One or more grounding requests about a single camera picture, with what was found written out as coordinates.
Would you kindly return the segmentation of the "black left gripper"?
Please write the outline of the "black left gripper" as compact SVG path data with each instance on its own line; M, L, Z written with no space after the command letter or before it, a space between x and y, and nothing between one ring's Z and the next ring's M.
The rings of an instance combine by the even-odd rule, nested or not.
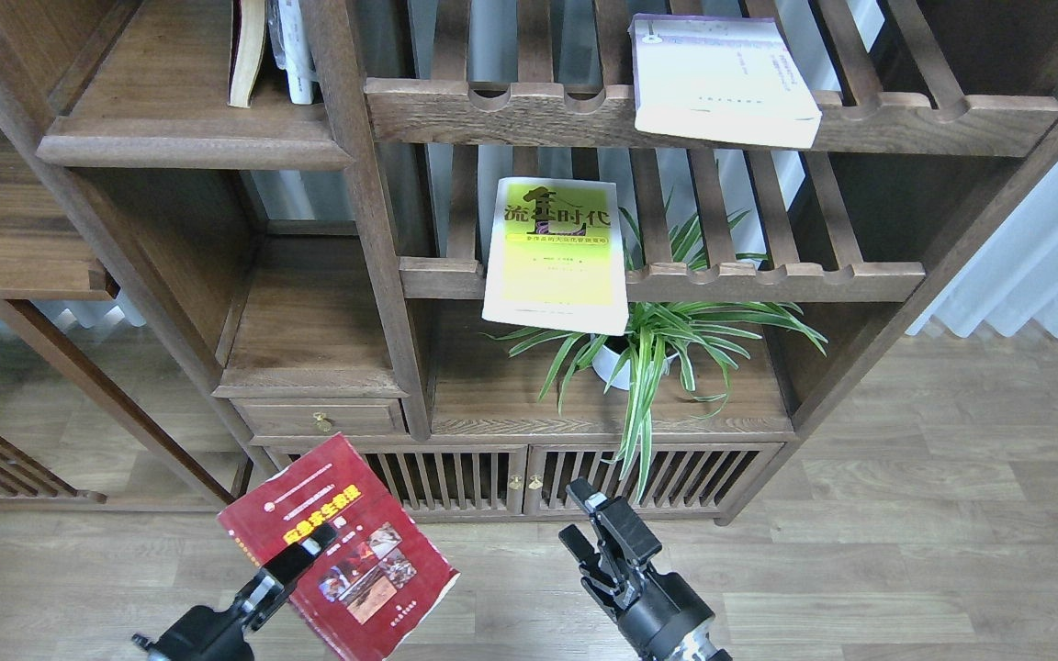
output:
M336 537L331 524L320 524L305 539L264 562L225 611L196 605L159 640L134 634L131 642L150 660L252 660L253 649L244 631L259 631L264 621L280 610L302 575Z

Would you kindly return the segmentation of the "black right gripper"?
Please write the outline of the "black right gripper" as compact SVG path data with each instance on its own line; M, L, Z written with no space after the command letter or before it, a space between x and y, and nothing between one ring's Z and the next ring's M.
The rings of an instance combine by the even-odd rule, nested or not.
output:
M574 556L582 586L591 594L642 660L730 660L710 640L715 613L675 572L650 565L662 543L625 497L608 498L585 478L567 492L591 519L600 552L570 524L558 539ZM626 569L618 567L626 561Z

